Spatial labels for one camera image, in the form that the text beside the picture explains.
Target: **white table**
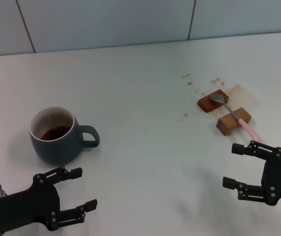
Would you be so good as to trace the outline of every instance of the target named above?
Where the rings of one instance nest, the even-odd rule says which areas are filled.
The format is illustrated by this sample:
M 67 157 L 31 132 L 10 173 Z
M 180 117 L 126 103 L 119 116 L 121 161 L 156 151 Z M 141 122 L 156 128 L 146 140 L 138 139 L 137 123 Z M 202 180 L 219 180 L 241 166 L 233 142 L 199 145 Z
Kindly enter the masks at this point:
M 232 143 L 250 137 L 242 129 L 224 137 L 216 122 L 227 111 L 196 105 L 217 89 L 252 115 L 264 143 L 281 147 L 281 33 L 0 57 L 0 184 L 8 194 L 52 169 L 29 138 L 38 110 L 68 108 L 101 138 L 67 165 L 82 167 L 82 178 L 56 185 L 62 209 L 98 200 L 86 222 L 55 232 L 35 223 L 6 236 L 281 235 L 281 200 L 239 201 L 222 187 L 223 176 L 259 185 L 264 161 L 231 154 Z

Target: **brown wooden block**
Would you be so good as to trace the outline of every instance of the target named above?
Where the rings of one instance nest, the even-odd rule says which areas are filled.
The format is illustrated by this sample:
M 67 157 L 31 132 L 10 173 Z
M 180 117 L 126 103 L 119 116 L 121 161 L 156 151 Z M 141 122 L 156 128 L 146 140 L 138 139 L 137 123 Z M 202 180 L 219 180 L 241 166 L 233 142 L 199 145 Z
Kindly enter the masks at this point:
M 251 116 L 243 107 L 235 110 L 234 113 L 239 118 L 242 118 L 246 123 L 249 123 Z M 241 125 L 230 113 L 223 117 L 220 117 L 216 125 L 216 127 L 221 131 L 224 136 L 230 134 L 232 130 L 239 126 Z
M 219 89 L 219 90 L 217 90 L 217 91 L 215 91 L 215 92 L 213 92 L 213 93 L 211 93 L 211 94 L 209 94 L 209 95 L 207 95 L 207 96 L 205 96 L 205 97 L 203 97 L 203 98 L 198 100 L 197 104 L 200 106 L 201 109 L 204 110 L 204 112 L 208 113 L 208 112 L 211 112 L 213 109 L 216 109 L 219 106 L 222 106 L 222 103 L 214 102 L 214 101 L 212 101 L 210 99 L 210 96 L 214 95 L 214 94 L 221 94 L 221 95 L 223 95 L 224 101 L 226 103 L 228 102 L 228 99 L 229 99 L 228 95 L 225 94 L 222 90 Z

